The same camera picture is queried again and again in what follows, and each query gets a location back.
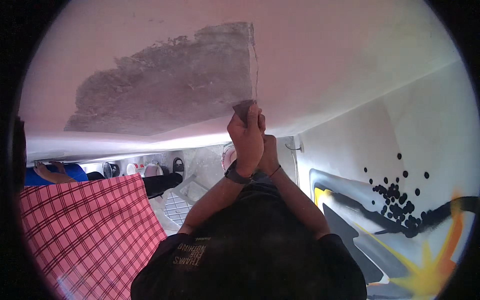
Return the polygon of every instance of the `checkered fabric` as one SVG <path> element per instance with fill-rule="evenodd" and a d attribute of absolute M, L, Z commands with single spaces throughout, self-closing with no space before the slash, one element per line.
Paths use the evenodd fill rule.
<path fill-rule="evenodd" d="M 63 299 L 129 299 L 167 237 L 139 174 L 27 187 L 21 210 L 33 256 Z"/>

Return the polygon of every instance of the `sandal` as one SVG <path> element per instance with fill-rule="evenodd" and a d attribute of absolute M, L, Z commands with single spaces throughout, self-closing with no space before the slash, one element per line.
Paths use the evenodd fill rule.
<path fill-rule="evenodd" d="M 175 172 L 184 172 L 185 171 L 185 166 L 183 164 L 183 161 L 182 159 L 180 159 L 179 157 L 176 157 L 175 159 L 173 159 L 173 167 L 172 167 L 172 171 L 175 173 Z"/>

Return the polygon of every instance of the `white container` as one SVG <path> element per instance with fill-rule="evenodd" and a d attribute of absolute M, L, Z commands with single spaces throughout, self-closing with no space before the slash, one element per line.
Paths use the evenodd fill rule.
<path fill-rule="evenodd" d="M 145 172 L 145 167 L 143 164 L 137 165 L 137 164 L 128 164 L 127 165 L 127 175 L 133 175 L 135 173 L 140 173 L 140 175 L 143 175 Z"/>
<path fill-rule="evenodd" d="M 163 175 L 163 170 L 159 165 L 148 164 L 145 168 L 145 177 Z"/>

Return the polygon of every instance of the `watch strap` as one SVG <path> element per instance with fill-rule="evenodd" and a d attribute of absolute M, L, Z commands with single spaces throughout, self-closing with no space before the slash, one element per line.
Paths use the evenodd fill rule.
<path fill-rule="evenodd" d="M 237 160 L 234 160 L 230 167 L 228 167 L 228 169 L 225 171 L 225 177 L 238 184 L 249 184 L 251 178 L 243 177 L 237 173 L 237 170 L 235 170 L 236 166 Z"/>

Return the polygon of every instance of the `leg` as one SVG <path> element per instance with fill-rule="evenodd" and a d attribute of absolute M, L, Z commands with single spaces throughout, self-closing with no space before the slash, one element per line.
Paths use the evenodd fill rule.
<path fill-rule="evenodd" d="M 183 177 L 179 173 L 151 176 L 142 179 L 149 199 L 161 196 L 164 191 L 176 187 L 183 181 Z"/>
<path fill-rule="evenodd" d="M 88 180 L 98 180 L 98 179 L 105 179 L 105 177 L 100 172 L 90 172 L 87 173 Z"/>

